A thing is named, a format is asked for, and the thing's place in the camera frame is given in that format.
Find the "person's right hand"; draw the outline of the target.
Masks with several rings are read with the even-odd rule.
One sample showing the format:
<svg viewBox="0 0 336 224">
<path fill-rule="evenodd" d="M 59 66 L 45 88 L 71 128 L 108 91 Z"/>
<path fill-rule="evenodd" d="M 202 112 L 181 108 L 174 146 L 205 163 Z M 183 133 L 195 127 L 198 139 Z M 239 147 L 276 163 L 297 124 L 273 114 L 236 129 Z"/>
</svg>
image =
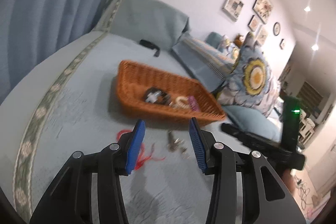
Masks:
<svg viewBox="0 0 336 224">
<path fill-rule="evenodd" d="M 291 195 L 294 196 L 296 184 L 294 177 L 290 174 L 290 171 L 290 169 L 285 170 L 281 176 L 281 179 L 288 188 L 288 191 L 291 193 Z"/>
</svg>

